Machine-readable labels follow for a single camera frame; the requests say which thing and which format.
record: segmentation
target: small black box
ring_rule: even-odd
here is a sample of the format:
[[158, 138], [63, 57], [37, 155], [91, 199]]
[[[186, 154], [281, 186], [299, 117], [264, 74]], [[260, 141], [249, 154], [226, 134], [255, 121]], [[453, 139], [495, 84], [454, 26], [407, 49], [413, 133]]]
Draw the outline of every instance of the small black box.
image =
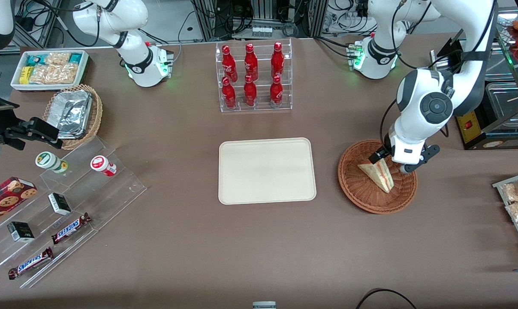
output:
[[32, 235], [28, 223], [11, 221], [8, 224], [8, 230], [14, 241], [31, 242], [34, 240], [34, 235]]
[[60, 215], [70, 215], [71, 209], [66, 198], [59, 193], [52, 193], [48, 195], [49, 203], [53, 207], [53, 211]]

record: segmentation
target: glass display case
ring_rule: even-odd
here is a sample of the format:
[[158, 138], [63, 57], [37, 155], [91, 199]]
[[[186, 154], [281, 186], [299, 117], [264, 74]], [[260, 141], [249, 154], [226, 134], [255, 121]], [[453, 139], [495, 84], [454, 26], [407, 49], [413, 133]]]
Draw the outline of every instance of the glass display case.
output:
[[518, 10], [498, 12], [496, 39], [487, 64], [485, 93], [473, 112], [457, 117], [465, 149], [518, 148]]

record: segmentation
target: yellow label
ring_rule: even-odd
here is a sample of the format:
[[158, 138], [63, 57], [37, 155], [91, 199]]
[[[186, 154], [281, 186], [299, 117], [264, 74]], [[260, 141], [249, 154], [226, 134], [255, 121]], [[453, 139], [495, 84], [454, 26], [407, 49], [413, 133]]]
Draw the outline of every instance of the yellow label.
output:
[[23, 67], [21, 69], [21, 76], [19, 77], [19, 83], [22, 85], [28, 84], [28, 78], [30, 78], [30, 75], [32, 74], [32, 70], [34, 67]]
[[463, 117], [457, 117], [457, 124], [459, 125], [459, 130], [461, 131], [465, 143], [472, 141], [482, 133], [474, 111]]

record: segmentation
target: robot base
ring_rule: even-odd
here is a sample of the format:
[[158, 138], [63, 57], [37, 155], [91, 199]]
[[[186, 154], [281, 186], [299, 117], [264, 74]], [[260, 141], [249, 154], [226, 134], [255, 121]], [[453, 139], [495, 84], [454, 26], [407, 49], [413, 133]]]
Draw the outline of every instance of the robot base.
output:
[[153, 52], [153, 61], [143, 73], [133, 73], [126, 65], [130, 78], [141, 87], [152, 87], [163, 79], [170, 78], [173, 69], [173, 53], [168, 54], [165, 49], [153, 45], [149, 49]]
[[347, 47], [347, 55], [349, 57], [357, 57], [356, 59], [349, 59], [349, 68], [351, 71], [358, 71], [370, 79], [385, 78], [396, 66], [398, 56], [393, 60], [387, 57], [385, 64], [377, 63], [377, 60], [370, 55], [367, 48], [369, 41], [371, 41], [371, 37], [367, 37], [362, 41], [356, 41], [354, 45]]

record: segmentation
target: red and white bottle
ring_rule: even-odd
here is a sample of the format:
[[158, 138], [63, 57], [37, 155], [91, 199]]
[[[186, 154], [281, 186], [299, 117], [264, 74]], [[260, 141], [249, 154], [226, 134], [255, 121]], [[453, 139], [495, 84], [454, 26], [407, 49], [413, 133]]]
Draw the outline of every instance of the red and white bottle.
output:
[[271, 76], [282, 76], [284, 72], [284, 55], [282, 54], [282, 43], [274, 43], [274, 53], [271, 58]]
[[223, 93], [223, 100], [225, 101], [226, 108], [235, 109], [236, 92], [234, 92], [234, 87], [230, 84], [230, 80], [226, 76], [223, 76], [221, 82], [223, 82], [223, 88], [221, 88], [221, 92]]
[[257, 87], [255, 86], [255, 83], [253, 82], [253, 77], [250, 74], [246, 75], [244, 95], [246, 97], [247, 106], [255, 107], [255, 104], [257, 104]]
[[112, 162], [109, 162], [105, 156], [95, 156], [93, 159], [91, 159], [89, 165], [93, 170], [101, 172], [108, 177], [114, 176], [114, 174], [116, 174], [118, 171], [116, 165]]
[[253, 51], [253, 44], [246, 44], [246, 58], [244, 58], [244, 64], [246, 66], [246, 74], [251, 75], [253, 81], [259, 78], [259, 66], [257, 65], [257, 56]]
[[234, 61], [234, 57], [230, 54], [230, 48], [228, 45], [223, 45], [221, 50], [223, 51], [223, 70], [225, 72], [225, 76], [230, 78], [231, 82], [236, 82], [238, 80], [236, 61]]
[[272, 79], [271, 85], [271, 107], [279, 108], [282, 105], [282, 92], [284, 88], [280, 84], [280, 76]]

